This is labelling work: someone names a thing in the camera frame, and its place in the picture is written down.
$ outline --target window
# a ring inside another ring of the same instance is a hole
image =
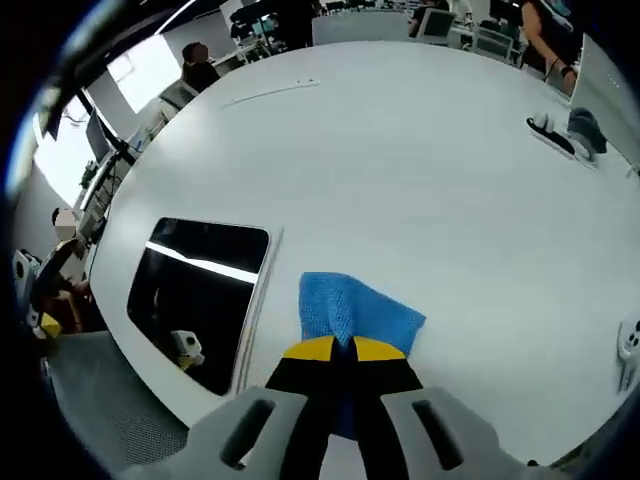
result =
[[[260,228],[162,218],[140,259],[129,318],[172,362],[193,359],[187,375],[217,395],[229,391],[242,358],[238,347],[268,247]],[[191,354],[180,331],[191,337]]]
[[[78,199],[80,180],[85,166],[95,155],[85,135],[89,114],[80,100],[74,97],[62,112],[58,139],[47,133],[38,139],[34,159],[51,188],[70,206]],[[34,128],[38,123],[34,119]]]
[[[135,113],[182,74],[162,35],[154,35],[136,45],[107,68]]]

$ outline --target computer monitor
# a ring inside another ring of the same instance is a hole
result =
[[[91,150],[93,150],[93,154],[96,156],[96,161],[99,163],[109,152],[111,152],[111,146],[104,134],[102,122],[100,121],[95,109],[89,117],[85,134],[87,135],[87,140],[89,140]]]
[[[256,35],[262,35],[265,33],[273,32],[276,27],[273,24],[273,20],[271,20],[268,16],[264,16],[261,18],[262,22],[254,23],[251,28],[253,28],[253,33]]]
[[[522,1],[521,0],[491,0],[489,4],[489,16],[496,20],[505,19],[509,25],[522,26]]]

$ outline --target person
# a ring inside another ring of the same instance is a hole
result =
[[[276,0],[275,13],[278,15],[278,35],[287,50],[313,46],[313,18],[320,13],[319,0]]]
[[[206,45],[195,42],[182,49],[182,80],[198,93],[203,92],[215,82],[220,75],[209,63],[209,49]]]
[[[56,229],[60,241],[69,240],[76,236],[76,224],[78,220],[70,208],[60,209],[56,207],[51,212],[51,224]]]
[[[420,24],[422,23],[428,8],[435,8],[446,12],[449,11],[449,3],[447,0],[420,0],[420,3],[422,3],[424,7],[416,8],[411,20],[409,21],[409,36],[411,38],[415,38],[416,35],[418,35]]]
[[[64,334],[106,329],[100,311],[91,299],[87,280],[72,283],[56,274],[42,300],[41,311],[57,321]]]
[[[523,62],[545,74],[549,83],[573,93],[577,74],[572,65],[582,48],[583,32],[572,23],[570,0],[525,0],[524,33],[529,47]]]

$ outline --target white wall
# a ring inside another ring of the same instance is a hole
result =
[[[179,65],[183,63],[182,49],[189,43],[204,43],[209,47],[209,55],[213,58],[223,57],[236,49],[235,42],[229,36],[225,16],[220,12],[189,22],[166,32],[163,36]]]
[[[473,19],[480,23],[482,20],[489,18],[489,5],[491,0],[468,0],[473,11]]]
[[[242,0],[227,0],[220,5],[220,12],[224,17],[224,21],[227,24],[227,28],[231,29],[233,22],[229,19],[231,15],[236,11],[244,7]]]
[[[51,188],[44,174],[33,164],[30,178],[20,193],[15,209],[13,247],[26,249],[37,257],[46,257],[59,240],[51,224],[51,213],[55,208],[69,205]],[[83,263],[72,257],[62,269],[65,276],[79,280]]]
[[[120,138],[133,135],[140,121],[120,92],[118,85],[108,71],[105,71],[87,91],[109,125]]]

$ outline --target white table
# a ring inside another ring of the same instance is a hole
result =
[[[145,242],[163,216],[283,226],[249,385],[300,339],[300,275],[345,272],[427,315],[410,356],[425,386],[491,422],[516,458],[556,460],[626,397],[615,341],[640,308],[640,190],[615,152],[596,173],[535,139],[524,121],[540,109],[568,115],[516,69],[422,44],[333,44],[236,70],[120,187],[91,279],[98,306],[193,425],[224,399],[128,319]]]

